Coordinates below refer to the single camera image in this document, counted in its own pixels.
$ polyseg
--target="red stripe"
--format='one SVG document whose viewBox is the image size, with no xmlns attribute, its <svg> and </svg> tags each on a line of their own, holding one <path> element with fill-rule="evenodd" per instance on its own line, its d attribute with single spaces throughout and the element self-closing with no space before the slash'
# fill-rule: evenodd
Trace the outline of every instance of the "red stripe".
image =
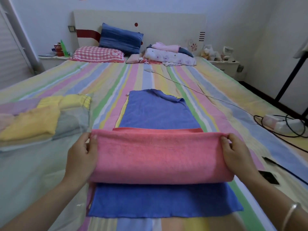
<svg viewBox="0 0 308 231">
<path fill-rule="evenodd" d="M 80 38 L 93 38 L 97 42 L 100 40 L 100 33 L 93 30 L 82 30 L 82 29 L 76 29 L 77 37 Z"/>
</svg>

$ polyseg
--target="hand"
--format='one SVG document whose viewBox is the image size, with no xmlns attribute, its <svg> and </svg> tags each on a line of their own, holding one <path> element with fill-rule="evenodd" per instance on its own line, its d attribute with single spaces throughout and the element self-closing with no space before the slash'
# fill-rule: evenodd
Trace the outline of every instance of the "hand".
<svg viewBox="0 0 308 231">
<path fill-rule="evenodd" d="M 228 168 L 242 181 L 259 177 L 260 174 L 252 160 L 249 149 L 235 134 L 221 137 L 223 155 Z"/>
<path fill-rule="evenodd" d="M 62 180 L 73 188 L 82 188 L 93 173 L 97 162 L 97 136 L 89 143 L 90 133 L 83 133 L 68 150 L 65 175 Z"/>
</svg>

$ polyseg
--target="striped bedsheet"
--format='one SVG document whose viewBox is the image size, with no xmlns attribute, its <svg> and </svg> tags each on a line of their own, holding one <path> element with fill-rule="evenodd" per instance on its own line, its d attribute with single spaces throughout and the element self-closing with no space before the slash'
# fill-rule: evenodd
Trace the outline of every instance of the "striped bedsheet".
<svg viewBox="0 0 308 231">
<path fill-rule="evenodd" d="M 205 132 L 233 132 L 241 136 L 252 151 L 260 170 L 275 173 L 278 188 L 308 208 L 307 186 L 286 172 L 266 164 L 262 156 L 275 159 L 304 180 L 308 180 L 308 157 L 304 152 L 287 146 L 259 127 L 253 115 L 283 113 L 252 94 L 203 58 L 197 66 L 172 66 L 125 63 L 86 63 L 66 61 L 40 75 L 0 91 L 0 103 L 51 95 L 90 94 L 91 125 L 112 130 L 131 90 L 155 88 L 183 97 L 192 114 Z M 178 81 L 206 95 L 207 98 L 162 76 L 144 71 L 153 69 L 166 78 Z M 308 149 L 307 140 L 292 142 Z M 162 218 L 162 219 L 103 219 L 86 217 L 80 231 L 206 231 L 206 230 L 275 230 L 246 187 L 235 178 L 230 186 L 244 207 L 224 217 Z"/>
</svg>

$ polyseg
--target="bedside table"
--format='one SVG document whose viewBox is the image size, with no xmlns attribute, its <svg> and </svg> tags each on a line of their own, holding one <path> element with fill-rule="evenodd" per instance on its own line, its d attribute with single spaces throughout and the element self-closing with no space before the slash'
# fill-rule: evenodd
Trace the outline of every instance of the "bedside table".
<svg viewBox="0 0 308 231">
<path fill-rule="evenodd" d="M 233 79 L 235 79 L 237 67 L 240 64 L 240 62 L 214 62 L 209 61 L 213 66 L 216 66 L 218 69 L 222 70 L 225 74 L 229 75 Z"/>
<path fill-rule="evenodd" d="M 70 57 L 58 57 L 58 56 L 42 57 L 42 56 L 39 56 L 38 58 L 41 60 L 43 66 L 44 66 L 44 69 L 49 70 L 49 69 L 54 68 L 58 65 L 61 65 L 63 62 L 65 62 Z"/>
</svg>

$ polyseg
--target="forearm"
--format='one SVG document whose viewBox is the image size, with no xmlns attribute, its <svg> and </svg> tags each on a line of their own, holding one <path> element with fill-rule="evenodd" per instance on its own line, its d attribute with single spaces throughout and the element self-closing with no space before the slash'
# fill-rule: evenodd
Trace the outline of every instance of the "forearm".
<svg viewBox="0 0 308 231">
<path fill-rule="evenodd" d="M 277 230 L 282 229 L 283 221 L 294 203 L 280 190 L 271 185 L 262 176 L 242 179 L 242 182 L 254 196 L 260 207 Z M 285 231 L 308 230 L 307 213 L 296 208 L 291 215 Z"/>
<path fill-rule="evenodd" d="M 48 230 L 78 191 L 79 188 L 71 187 L 61 182 L 27 210 L 6 224 L 1 231 Z"/>
</svg>

